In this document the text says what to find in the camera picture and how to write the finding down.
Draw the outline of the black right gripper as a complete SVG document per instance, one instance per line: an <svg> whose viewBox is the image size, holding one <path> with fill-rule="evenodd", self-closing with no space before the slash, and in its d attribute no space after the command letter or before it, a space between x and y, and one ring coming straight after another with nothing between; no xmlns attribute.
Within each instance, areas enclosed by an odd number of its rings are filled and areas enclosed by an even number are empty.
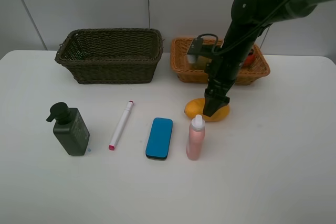
<svg viewBox="0 0 336 224"><path fill-rule="evenodd" d="M211 117L220 108L229 104L230 97L227 97L227 93L236 82L238 72L254 42L244 40L232 47L232 41L224 40L221 47L215 49L217 56L206 69L208 86L205 90L203 115Z"/></svg>

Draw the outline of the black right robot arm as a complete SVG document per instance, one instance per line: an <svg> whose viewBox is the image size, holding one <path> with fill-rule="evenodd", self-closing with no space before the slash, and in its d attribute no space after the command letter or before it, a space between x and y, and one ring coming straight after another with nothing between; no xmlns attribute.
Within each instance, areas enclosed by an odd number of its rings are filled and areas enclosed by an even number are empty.
<svg viewBox="0 0 336 224"><path fill-rule="evenodd" d="M203 114L212 116L229 104L227 92L236 82L238 72L256 39L274 23L304 18L320 3L332 0L234 0L232 22L221 47L213 46L206 67L208 86Z"/></svg>

